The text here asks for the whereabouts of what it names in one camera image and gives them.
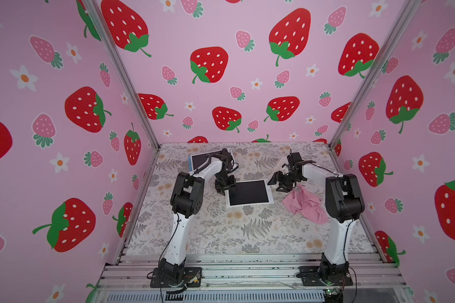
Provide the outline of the white drawing tablet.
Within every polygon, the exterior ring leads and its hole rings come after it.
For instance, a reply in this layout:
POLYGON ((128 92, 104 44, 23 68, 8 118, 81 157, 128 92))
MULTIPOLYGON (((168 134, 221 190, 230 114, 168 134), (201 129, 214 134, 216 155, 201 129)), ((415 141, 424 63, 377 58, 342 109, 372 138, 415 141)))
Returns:
POLYGON ((226 192, 226 208, 274 204, 272 188, 264 179, 241 181, 226 192))

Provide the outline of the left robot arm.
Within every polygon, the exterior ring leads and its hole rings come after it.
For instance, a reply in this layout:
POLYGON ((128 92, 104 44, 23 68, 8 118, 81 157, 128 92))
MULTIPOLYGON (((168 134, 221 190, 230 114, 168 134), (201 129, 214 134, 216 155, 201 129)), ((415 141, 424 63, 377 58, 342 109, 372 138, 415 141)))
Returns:
POLYGON ((214 178, 214 187, 226 198, 235 190, 235 161, 228 149, 207 154, 206 160, 195 170, 177 175, 171 195, 173 232, 159 258, 159 275, 172 284, 183 281, 187 254, 187 240, 194 217, 203 204, 204 188, 214 178))

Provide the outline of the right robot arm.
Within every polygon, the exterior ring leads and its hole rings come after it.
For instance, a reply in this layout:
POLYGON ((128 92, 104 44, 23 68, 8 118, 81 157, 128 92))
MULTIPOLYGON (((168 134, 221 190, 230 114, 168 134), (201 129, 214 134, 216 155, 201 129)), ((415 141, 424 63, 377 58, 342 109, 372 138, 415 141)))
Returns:
POLYGON ((268 184, 279 192, 290 193, 300 182, 308 180, 325 187, 330 230, 318 272, 322 280, 334 279, 349 272, 350 237, 365 204, 354 174, 344 175, 313 160, 303 160, 298 152, 290 152, 278 162, 268 184))

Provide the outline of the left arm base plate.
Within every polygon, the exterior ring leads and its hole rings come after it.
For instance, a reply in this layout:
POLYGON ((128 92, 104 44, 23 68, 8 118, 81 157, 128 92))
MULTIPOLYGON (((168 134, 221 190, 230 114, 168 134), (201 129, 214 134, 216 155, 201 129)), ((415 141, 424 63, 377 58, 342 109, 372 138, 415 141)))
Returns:
POLYGON ((150 279, 150 288, 200 287, 202 280, 201 267, 174 268, 159 270, 155 268, 150 279))

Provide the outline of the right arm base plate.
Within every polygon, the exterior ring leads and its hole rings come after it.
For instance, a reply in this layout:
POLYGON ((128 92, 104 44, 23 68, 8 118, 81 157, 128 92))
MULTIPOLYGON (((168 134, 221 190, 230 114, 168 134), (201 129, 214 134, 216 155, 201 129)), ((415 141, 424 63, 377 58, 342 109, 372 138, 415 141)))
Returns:
POLYGON ((354 282, 345 265, 335 268, 325 266, 301 266, 295 275, 307 287, 347 287, 354 282))

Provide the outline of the pink fluffy cloth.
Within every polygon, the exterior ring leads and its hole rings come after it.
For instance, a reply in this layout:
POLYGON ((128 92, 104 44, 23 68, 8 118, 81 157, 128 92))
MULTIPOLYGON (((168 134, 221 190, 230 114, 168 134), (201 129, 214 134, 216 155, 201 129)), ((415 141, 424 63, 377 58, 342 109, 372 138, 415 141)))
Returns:
POLYGON ((282 204, 293 215, 302 215, 313 223, 322 225, 329 222, 321 199, 300 184, 288 193, 282 204))

